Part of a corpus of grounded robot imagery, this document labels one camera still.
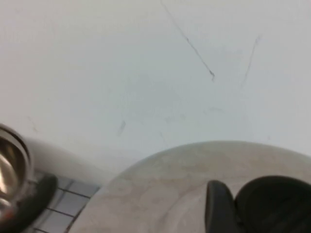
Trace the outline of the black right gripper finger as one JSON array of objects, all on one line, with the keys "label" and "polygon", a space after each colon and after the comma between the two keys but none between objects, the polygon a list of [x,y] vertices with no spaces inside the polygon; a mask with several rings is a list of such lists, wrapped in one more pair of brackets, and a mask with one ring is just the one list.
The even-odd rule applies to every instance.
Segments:
[{"label": "black right gripper finger", "polygon": [[226,184],[221,181],[212,180],[207,183],[205,231],[207,233],[238,231],[233,196]]}]

